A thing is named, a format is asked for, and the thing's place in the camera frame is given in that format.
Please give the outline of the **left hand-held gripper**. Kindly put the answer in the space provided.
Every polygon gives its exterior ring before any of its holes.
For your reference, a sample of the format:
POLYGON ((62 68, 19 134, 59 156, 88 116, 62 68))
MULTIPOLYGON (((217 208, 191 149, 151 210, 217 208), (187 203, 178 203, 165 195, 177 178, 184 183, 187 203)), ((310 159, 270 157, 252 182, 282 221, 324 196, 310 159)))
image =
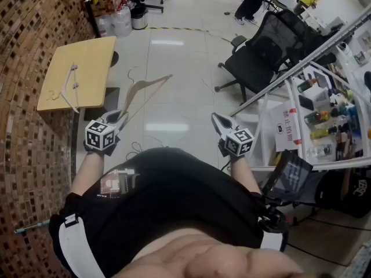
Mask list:
POLYGON ((85 149, 111 156, 120 142, 118 137, 128 121, 129 113, 116 109, 104 113, 99 119, 91 120, 85 127, 85 149))

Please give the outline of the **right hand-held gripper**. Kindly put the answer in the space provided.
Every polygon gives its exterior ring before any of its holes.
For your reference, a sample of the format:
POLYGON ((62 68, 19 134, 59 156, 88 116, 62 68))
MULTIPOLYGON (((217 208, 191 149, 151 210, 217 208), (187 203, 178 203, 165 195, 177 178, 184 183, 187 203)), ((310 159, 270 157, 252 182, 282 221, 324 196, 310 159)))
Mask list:
POLYGON ((240 157, 245 156, 252 147, 254 137, 249 129, 239 129, 239 124, 234 118, 223 115, 212 113, 211 121, 217 134, 220 136, 218 148, 223 157, 234 156, 240 157), (228 134, 224 134, 224 130, 231 129, 233 131, 228 134))

